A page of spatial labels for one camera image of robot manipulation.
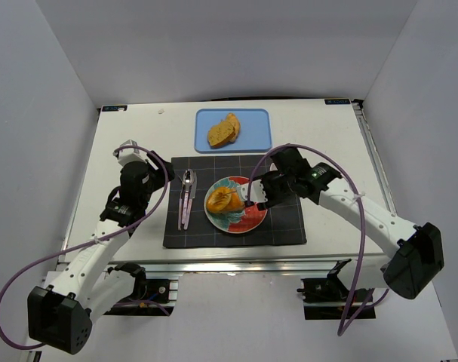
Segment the orange bagel bread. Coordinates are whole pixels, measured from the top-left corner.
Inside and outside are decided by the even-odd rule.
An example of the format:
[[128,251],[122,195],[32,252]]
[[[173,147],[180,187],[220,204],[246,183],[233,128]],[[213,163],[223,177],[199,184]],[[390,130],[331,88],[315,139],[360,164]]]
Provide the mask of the orange bagel bread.
[[218,187],[208,196],[206,208],[211,213],[222,213],[224,207],[229,203],[230,196],[221,196],[221,191],[229,191],[225,186]]

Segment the orange croissant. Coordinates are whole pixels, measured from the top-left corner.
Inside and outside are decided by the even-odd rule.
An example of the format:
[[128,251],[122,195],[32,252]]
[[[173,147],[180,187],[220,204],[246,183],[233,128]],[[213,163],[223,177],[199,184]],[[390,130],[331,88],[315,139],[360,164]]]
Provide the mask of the orange croissant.
[[241,201],[237,193],[231,193],[229,203],[224,207],[224,213],[238,212],[245,208],[245,203]]

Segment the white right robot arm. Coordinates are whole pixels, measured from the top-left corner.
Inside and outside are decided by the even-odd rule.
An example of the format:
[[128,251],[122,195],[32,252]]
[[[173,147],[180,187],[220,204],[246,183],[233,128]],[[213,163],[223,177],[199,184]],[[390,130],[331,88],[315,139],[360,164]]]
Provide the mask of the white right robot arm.
[[275,170],[252,173],[248,183],[230,188],[238,201],[267,210],[290,196],[306,198],[342,217],[382,251],[377,259],[344,259],[327,279],[340,293],[388,288],[415,299],[444,267],[440,230],[430,222],[419,226],[400,218],[357,190],[344,169],[326,157],[312,166],[300,154],[301,145],[287,144],[267,153]]

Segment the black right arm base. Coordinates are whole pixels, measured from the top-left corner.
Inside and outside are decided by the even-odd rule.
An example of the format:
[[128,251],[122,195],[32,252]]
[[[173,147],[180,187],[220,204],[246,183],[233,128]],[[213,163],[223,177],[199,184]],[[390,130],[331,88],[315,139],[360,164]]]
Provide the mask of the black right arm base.
[[[303,301],[304,316],[307,321],[336,321],[340,320],[349,295],[349,289],[336,280],[335,271],[329,271],[324,278],[304,278],[297,293]],[[362,304],[369,290],[358,289],[352,299],[347,319],[349,319]],[[371,306],[373,297],[356,317],[356,319],[375,319],[376,312]]]

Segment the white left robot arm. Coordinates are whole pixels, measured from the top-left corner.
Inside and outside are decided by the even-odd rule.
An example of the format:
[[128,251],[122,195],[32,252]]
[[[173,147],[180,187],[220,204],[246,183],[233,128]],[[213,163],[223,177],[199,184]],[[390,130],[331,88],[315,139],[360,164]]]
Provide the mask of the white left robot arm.
[[110,192],[88,245],[49,285],[35,287],[27,298],[29,337],[69,354],[84,348],[95,322],[117,302],[141,296],[144,268],[108,264],[151,213],[152,194],[167,190],[176,176],[172,163],[155,152],[142,156],[123,149],[115,156],[120,183]]

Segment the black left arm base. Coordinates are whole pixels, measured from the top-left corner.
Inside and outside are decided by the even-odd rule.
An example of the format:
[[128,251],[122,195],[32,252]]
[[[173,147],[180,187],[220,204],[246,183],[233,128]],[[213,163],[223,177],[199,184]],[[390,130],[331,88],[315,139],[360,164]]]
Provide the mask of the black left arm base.
[[134,279],[130,295],[124,296],[105,315],[137,317],[169,317],[177,299],[177,281],[168,278],[149,277],[146,269],[132,262],[110,266],[104,272],[104,279],[122,272]]

